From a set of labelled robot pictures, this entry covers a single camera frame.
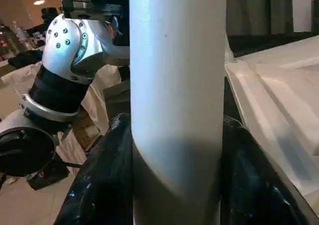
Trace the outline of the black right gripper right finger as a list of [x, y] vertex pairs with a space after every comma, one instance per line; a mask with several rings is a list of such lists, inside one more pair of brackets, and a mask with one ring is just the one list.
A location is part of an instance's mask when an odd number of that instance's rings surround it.
[[312, 225], [314, 211], [236, 119], [224, 115], [222, 225]]

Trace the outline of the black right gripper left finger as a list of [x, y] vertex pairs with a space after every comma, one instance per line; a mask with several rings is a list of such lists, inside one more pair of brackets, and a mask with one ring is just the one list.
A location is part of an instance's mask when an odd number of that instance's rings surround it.
[[56, 225], [133, 224], [132, 143], [130, 115], [118, 114], [81, 166]]

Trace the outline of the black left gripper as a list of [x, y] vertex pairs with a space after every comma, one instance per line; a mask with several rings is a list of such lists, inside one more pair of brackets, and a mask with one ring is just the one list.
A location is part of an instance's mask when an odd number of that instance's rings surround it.
[[62, 12], [69, 19], [109, 19], [121, 16], [124, 0], [61, 0]]

